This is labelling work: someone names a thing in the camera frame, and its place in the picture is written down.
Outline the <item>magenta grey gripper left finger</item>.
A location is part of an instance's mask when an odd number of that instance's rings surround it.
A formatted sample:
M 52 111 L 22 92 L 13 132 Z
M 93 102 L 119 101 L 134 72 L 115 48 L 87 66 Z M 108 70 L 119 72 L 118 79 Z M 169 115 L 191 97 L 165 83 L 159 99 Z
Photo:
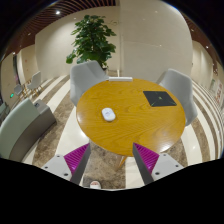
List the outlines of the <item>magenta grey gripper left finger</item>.
M 42 169 L 79 185 L 90 154 L 90 144 L 85 144 L 66 155 L 55 155 Z

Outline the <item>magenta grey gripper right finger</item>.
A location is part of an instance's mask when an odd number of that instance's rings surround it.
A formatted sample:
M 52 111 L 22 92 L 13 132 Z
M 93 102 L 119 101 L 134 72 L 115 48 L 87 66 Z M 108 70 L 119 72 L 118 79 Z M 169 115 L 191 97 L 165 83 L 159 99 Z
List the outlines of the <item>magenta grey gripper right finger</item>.
M 157 154 L 137 143 L 133 144 L 133 155 L 145 185 L 183 169 L 167 153 Z

